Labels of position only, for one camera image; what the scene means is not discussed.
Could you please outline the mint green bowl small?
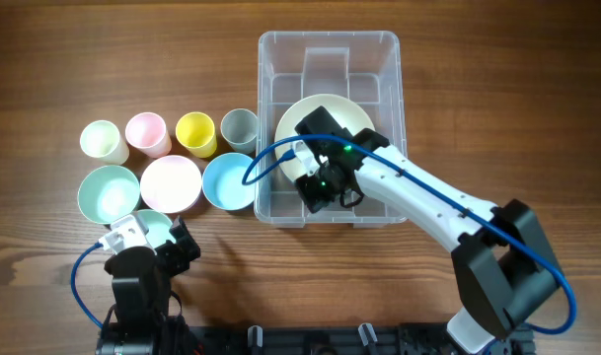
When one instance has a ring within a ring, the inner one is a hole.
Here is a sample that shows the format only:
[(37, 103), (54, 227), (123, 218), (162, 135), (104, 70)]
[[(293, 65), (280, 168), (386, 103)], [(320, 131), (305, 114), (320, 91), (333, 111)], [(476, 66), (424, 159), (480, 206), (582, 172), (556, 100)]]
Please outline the mint green bowl small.
[(136, 216), (148, 227), (146, 239), (153, 249), (166, 241), (176, 241), (170, 233), (173, 222), (167, 215), (152, 209), (142, 209), (136, 212)]

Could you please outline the clear plastic storage container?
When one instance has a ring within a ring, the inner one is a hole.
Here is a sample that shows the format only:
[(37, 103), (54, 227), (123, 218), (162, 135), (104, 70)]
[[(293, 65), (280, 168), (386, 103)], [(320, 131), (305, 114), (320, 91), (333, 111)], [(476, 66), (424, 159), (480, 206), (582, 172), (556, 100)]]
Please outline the clear plastic storage container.
[(359, 131), (384, 136), (407, 151), (403, 80), (398, 37), (388, 31), (276, 32), (259, 39), (256, 168), (266, 177), (256, 184), (254, 212), (278, 228), (307, 224), (352, 224), (375, 228), (405, 216), (356, 190), (339, 189), (334, 201), (315, 208), (298, 193), (295, 181), (309, 172), (298, 160), (280, 157), (290, 150), (283, 138), (331, 134), (367, 147)]

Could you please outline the pink bowl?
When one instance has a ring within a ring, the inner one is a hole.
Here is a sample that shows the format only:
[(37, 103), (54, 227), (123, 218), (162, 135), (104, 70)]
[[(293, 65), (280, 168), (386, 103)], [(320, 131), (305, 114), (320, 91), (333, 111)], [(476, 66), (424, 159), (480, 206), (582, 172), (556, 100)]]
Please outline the pink bowl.
[(173, 214), (190, 209), (200, 197), (202, 175), (194, 161), (168, 155), (153, 161), (142, 173), (140, 192), (148, 207)]

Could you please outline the light blue bowl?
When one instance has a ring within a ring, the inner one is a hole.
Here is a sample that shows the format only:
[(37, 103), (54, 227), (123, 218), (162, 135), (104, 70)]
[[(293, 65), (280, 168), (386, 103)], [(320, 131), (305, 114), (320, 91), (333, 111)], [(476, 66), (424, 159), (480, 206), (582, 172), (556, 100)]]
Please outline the light blue bowl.
[(226, 153), (213, 159), (202, 176), (202, 190), (210, 204), (236, 211), (255, 200), (255, 186), (243, 185), (242, 178), (253, 159), (241, 153)]

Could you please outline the grey cup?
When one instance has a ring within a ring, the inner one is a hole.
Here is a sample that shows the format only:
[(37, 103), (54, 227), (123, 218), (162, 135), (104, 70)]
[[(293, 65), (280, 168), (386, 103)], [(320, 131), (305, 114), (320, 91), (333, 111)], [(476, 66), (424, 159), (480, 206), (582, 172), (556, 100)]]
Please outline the grey cup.
[(255, 152), (258, 117), (250, 110), (245, 108), (230, 110), (222, 119), (220, 131), (235, 152), (246, 155)]

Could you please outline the yellow cup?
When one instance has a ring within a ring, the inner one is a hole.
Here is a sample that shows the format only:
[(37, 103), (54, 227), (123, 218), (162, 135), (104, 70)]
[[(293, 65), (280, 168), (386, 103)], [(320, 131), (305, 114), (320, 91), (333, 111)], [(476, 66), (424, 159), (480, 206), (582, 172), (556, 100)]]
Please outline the yellow cup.
[(212, 118), (203, 112), (190, 112), (176, 125), (180, 144), (198, 158), (213, 156), (217, 149), (216, 128)]

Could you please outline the pink cup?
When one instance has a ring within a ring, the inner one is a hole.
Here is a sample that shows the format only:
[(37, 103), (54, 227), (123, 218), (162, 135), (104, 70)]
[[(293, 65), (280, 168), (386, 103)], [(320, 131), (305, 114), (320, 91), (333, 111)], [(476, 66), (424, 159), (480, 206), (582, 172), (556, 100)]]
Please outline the pink cup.
[(126, 141), (150, 158), (169, 154), (172, 142), (165, 120), (154, 112), (141, 112), (125, 126)]

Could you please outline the pale green cup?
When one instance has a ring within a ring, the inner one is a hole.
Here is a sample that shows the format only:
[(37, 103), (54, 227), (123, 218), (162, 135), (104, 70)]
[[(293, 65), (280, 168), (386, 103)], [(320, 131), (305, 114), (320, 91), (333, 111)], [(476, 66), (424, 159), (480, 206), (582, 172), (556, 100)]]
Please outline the pale green cup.
[(129, 157), (125, 139), (117, 126), (107, 120), (88, 124), (80, 136), (82, 151), (89, 157), (111, 165), (122, 165)]

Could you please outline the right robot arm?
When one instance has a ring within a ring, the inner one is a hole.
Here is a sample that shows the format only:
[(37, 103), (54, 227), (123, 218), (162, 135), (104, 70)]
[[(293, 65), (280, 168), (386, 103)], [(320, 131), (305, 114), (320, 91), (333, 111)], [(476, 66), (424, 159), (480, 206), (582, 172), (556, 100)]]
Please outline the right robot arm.
[(504, 340), (563, 286), (563, 273), (532, 209), (470, 196), (409, 161), (369, 127), (341, 125), (323, 106), (291, 122), (304, 174), (294, 181), (317, 212), (353, 190), (403, 214), (452, 259), (462, 309), (446, 331), (476, 354)]

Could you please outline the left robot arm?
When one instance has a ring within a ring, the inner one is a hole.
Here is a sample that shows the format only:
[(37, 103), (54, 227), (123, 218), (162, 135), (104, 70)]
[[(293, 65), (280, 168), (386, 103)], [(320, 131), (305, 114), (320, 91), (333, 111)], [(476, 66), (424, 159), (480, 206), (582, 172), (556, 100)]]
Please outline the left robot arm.
[(156, 248), (147, 239), (149, 229), (129, 214), (112, 223), (100, 238), (113, 252), (105, 263), (112, 277), (114, 305), (101, 324), (96, 355), (202, 354), (204, 346), (190, 331), (185, 318), (169, 314), (169, 303), (179, 296), (171, 279), (201, 256), (199, 245), (178, 217), (171, 237)]

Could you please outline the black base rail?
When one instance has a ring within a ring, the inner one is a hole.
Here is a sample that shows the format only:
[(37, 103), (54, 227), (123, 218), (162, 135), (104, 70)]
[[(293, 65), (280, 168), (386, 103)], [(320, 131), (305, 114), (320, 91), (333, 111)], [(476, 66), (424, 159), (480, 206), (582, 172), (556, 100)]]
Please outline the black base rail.
[(226, 328), (193, 326), (190, 331), (200, 342), (199, 354), (219, 355), (414, 355), (458, 354), (438, 326), (374, 326), (370, 336), (362, 327)]

